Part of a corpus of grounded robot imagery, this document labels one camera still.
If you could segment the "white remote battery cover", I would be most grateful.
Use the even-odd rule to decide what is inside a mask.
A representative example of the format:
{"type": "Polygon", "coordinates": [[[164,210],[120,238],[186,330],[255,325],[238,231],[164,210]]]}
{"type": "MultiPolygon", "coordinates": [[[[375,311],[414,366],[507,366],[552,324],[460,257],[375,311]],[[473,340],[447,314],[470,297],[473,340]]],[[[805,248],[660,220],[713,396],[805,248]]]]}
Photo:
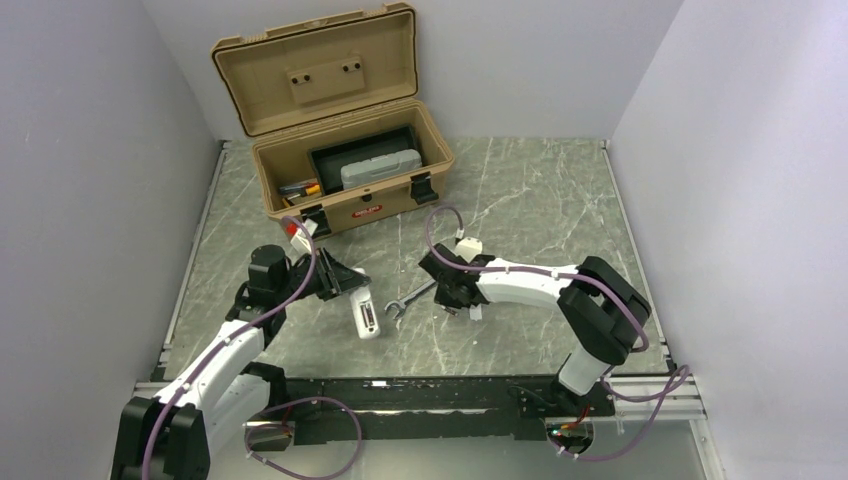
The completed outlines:
{"type": "Polygon", "coordinates": [[[469,311],[469,318],[472,321],[481,321],[482,320],[483,314],[482,314],[482,306],[481,305],[472,306],[468,309],[468,311],[469,311]]]}

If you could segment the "white remote control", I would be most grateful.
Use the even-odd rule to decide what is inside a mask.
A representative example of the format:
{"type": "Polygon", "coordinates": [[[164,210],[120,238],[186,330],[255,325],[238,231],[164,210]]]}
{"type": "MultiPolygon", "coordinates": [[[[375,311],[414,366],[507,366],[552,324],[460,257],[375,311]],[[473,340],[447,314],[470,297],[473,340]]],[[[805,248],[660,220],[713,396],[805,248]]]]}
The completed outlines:
{"type": "Polygon", "coordinates": [[[366,280],[363,285],[353,288],[348,293],[354,324],[357,334],[362,340],[377,338],[381,333],[378,315],[374,309],[370,281],[366,280]]]}

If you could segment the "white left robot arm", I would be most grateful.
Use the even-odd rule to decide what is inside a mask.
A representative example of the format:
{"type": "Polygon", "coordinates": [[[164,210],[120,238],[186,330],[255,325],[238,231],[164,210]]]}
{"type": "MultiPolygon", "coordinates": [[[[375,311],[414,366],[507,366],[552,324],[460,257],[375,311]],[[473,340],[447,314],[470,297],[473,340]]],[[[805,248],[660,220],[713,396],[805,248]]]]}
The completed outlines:
{"type": "Polygon", "coordinates": [[[323,248],[291,261],[264,245],[251,254],[247,280],[214,339],[182,374],[150,398],[124,406],[113,479],[205,479],[211,457],[256,415],[279,417],[290,397],[285,372],[258,361],[286,320],[290,303],[347,295],[356,314],[369,303],[370,277],[323,248]]]}

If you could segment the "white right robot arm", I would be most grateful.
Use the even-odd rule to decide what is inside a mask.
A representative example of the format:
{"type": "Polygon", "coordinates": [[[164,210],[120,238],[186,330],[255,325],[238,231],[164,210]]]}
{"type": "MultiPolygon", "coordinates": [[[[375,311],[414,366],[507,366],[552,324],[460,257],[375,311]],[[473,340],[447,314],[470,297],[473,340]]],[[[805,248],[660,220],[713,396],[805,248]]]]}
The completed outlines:
{"type": "Polygon", "coordinates": [[[649,341],[644,326],[648,300],[608,262],[586,257],[561,267],[515,263],[478,254],[465,261],[441,244],[419,262],[436,281],[435,302],[450,309],[513,303],[560,312],[577,346],[557,371],[551,401],[574,415],[585,407],[596,382],[649,341]]]}

